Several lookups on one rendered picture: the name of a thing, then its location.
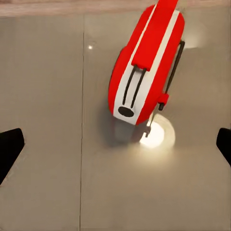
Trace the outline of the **radio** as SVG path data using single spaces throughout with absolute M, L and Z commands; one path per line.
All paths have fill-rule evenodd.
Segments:
M 162 111 L 167 91 L 182 55 L 184 16 L 176 10 L 178 0 L 159 0 L 144 10 L 126 46 L 120 52 L 108 90 L 110 112 L 132 124 L 145 123 L 157 104 Z M 180 45 L 166 93 L 162 93 Z

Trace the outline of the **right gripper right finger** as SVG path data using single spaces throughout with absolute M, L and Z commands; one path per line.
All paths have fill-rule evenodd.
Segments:
M 220 128 L 216 145 L 231 166 L 231 129 Z

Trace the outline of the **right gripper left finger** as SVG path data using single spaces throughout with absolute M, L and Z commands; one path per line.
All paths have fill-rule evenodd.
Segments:
M 0 133 L 0 185 L 25 145 L 20 128 Z

